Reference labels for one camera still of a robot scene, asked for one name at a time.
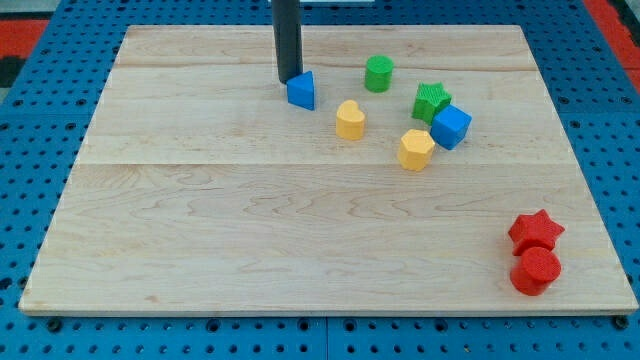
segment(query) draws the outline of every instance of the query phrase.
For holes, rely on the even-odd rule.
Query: black rod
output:
[[[286,84],[289,79],[302,74],[300,0],[272,0],[271,10],[278,78]]]

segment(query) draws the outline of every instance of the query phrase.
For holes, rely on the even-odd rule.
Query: yellow heart block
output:
[[[364,136],[366,116],[355,100],[340,104],[336,114],[336,135],[347,140],[360,140]]]
[[[398,161],[407,170],[420,171],[431,161],[436,143],[423,130],[409,130],[400,139]]]

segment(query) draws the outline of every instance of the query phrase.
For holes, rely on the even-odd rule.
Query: blue cube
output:
[[[316,89],[313,73],[307,71],[287,81],[287,101],[308,110],[316,108]]]
[[[453,150],[467,135],[469,124],[471,116],[449,105],[433,118],[431,137],[443,148]]]

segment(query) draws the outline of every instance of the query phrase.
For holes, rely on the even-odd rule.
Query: wood grain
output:
[[[20,303],[62,316],[522,316],[637,302],[521,30],[307,27],[317,110],[283,101],[269,27],[134,26]],[[385,53],[391,89],[363,64]],[[395,159],[418,81],[474,116],[420,173]],[[346,98],[365,138],[335,136]],[[545,208],[561,277],[511,285],[506,232]]]

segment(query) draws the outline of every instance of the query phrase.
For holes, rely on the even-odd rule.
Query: toy block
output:
[[[307,71],[287,81],[287,101],[308,110],[315,110],[316,88],[313,72]]]
[[[545,248],[532,247],[522,254],[511,270],[510,278],[518,291],[537,296],[547,290],[561,271],[562,265],[556,255]]]
[[[367,60],[364,87],[371,92],[385,92],[391,86],[393,61],[384,55],[374,55]]]
[[[544,209],[533,215],[519,215],[509,229],[513,255],[520,256],[531,247],[553,250],[556,240],[563,232],[564,227],[551,220]]]
[[[336,135],[347,140],[359,140],[364,136],[365,114],[355,100],[340,104],[336,113]]]
[[[449,105],[433,118],[431,137],[447,150],[453,148],[467,135],[471,116],[453,105]]]
[[[436,143],[427,131],[409,130],[400,139],[398,161],[404,169],[420,171],[431,161]]]
[[[442,83],[418,85],[418,93],[413,103],[411,117],[422,119],[427,125],[433,123],[433,117],[451,103],[451,94],[444,90]]]

